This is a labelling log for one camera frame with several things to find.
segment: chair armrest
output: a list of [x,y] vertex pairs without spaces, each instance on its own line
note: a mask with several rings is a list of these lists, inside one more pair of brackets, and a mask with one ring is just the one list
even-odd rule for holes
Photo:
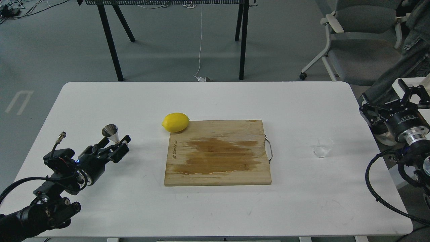
[[410,14],[411,13],[409,12],[409,13],[406,13],[406,16],[396,17],[396,22],[399,24],[406,22],[408,20]]
[[322,18],[320,21],[320,24],[324,25],[324,24],[330,24],[330,26],[332,27],[332,29],[336,32],[336,33],[344,33],[344,29],[342,28],[341,24],[339,23],[339,21],[336,19],[336,17],[333,15],[333,13],[329,13],[326,15],[325,18]]

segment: table leg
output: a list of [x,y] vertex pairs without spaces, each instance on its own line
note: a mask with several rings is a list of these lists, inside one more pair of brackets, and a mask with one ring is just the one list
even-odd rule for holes
[[312,242],[311,237],[299,237],[298,239],[300,242]]
[[118,18],[120,19],[121,24],[123,25],[123,27],[124,27],[124,29],[125,29],[125,31],[126,31],[126,33],[127,33],[127,35],[129,36],[130,41],[131,41],[131,42],[135,42],[135,41],[136,41],[136,39],[134,38],[133,33],[132,33],[132,31],[130,30],[129,25],[127,24],[127,21],[126,21],[126,19],[124,18],[123,13],[122,13],[122,12],[121,12],[121,10],[120,10],[120,6],[118,6],[118,5],[112,5],[112,7],[114,7],[114,10],[115,10],[115,12],[117,13],[117,16],[118,16]]
[[243,16],[243,4],[239,4],[239,11],[237,13],[236,35],[234,36],[235,41],[239,41],[240,25],[242,23],[242,16]]
[[243,3],[242,46],[240,48],[239,80],[243,80],[245,72],[246,33],[248,31],[249,0]]
[[369,240],[367,239],[367,236],[356,236],[355,241],[356,242],[369,242]]
[[118,60],[117,51],[115,50],[114,39],[112,38],[111,28],[109,27],[108,16],[103,5],[97,5],[100,14],[101,24],[103,25],[104,34],[106,35],[107,45],[111,52],[112,61],[114,62],[115,72],[117,73],[118,81],[123,81],[123,73],[121,72],[120,61]]

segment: glass cup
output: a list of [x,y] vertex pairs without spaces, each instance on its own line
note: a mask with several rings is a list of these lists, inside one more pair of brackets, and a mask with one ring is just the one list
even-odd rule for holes
[[333,149],[333,140],[328,137],[317,138],[317,144],[313,147],[313,153],[319,157],[324,158]]

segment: white table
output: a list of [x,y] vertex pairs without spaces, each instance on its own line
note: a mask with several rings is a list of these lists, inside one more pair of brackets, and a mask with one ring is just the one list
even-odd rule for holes
[[[165,115],[191,120],[262,119],[272,143],[271,185],[165,187],[169,133]],[[94,186],[77,196],[82,211],[69,227],[41,236],[270,237],[402,235],[408,218],[392,212],[367,190],[364,173],[379,153],[344,82],[73,82],[61,90],[17,179],[51,175],[42,157],[61,131],[58,149],[80,154],[116,124],[129,134],[130,152],[106,166]],[[312,152],[317,137],[335,148]],[[385,163],[370,178],[375,190],[405,211]],[[41,182],[19,186],[1,212],[27,206]]]

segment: white cable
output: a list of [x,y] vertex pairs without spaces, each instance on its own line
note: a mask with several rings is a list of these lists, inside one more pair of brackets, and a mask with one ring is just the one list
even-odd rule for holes
[[202,9],[200,12],[200,50],[199,50],[199,69],[197,70],[197,72],[194,74],[194,77],[197,78],[197,80],[199,80],[199,78],[196,76],[197,73],[199,73],[200,71],[200,67],[201,62],[200,62],[200,54],[202,53],[202,39],[203,39],[203,4],[201,5]]
[[141,5],[135,5],[135,6],[138,6],[138,7],[144,8],[144,9],[159,9],[159,8],[166,8],[169,5],[168,4],[164,4],[164,5],[160,5],[159,7],[155,7],[155,8],[145,8],[144,6],[141,6]]
[[184,4],[183,6],[189,8],[189,9],[193,9],[193,8],[197,7],[197,4]]

